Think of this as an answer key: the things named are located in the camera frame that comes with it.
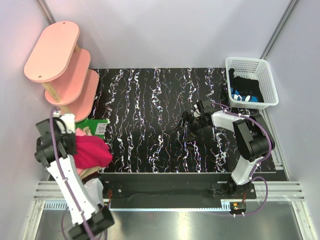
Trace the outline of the red t shirt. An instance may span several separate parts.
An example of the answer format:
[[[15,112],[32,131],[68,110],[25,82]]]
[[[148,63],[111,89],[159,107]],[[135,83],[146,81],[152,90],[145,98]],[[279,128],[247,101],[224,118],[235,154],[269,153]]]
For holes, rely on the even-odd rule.
[[[76,154],[73,155],[75,166],[78,169],[107,167],[113,160],[109,146],[97,136],[76,136]]]

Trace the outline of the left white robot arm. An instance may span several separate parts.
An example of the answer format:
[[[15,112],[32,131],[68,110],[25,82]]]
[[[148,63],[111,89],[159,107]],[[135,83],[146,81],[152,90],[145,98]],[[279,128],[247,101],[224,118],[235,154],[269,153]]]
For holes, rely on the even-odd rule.
[[[69,236],[95,240],[115,223],[103,201],[108,186],[98,176],[81,179],[79,170],[109,163],[108,146],[97,136],[77,135],[75,122],[67,115],[47,118],[35,126],[40,136],[34,157],[54,178],[68,205],[72,220]]]

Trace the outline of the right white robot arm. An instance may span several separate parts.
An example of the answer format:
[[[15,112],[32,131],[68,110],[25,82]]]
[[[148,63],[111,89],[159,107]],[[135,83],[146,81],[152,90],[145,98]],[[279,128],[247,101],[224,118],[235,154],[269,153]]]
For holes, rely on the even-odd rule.
[[[207,127],[217,127],[234,133],[237,149],[240,153],[230,179],[219,189],[212,189],[213,194],[227,194],[239,198],[254,181],[253,174],[261,163],[267,160],[275,148],[275,141],[261,114],[243,115],[232,113],[229,107],[210,100],[199,100],[192,111],[184,111],[174,132],[188,129],[183,141],[194,142],[198,132]]]

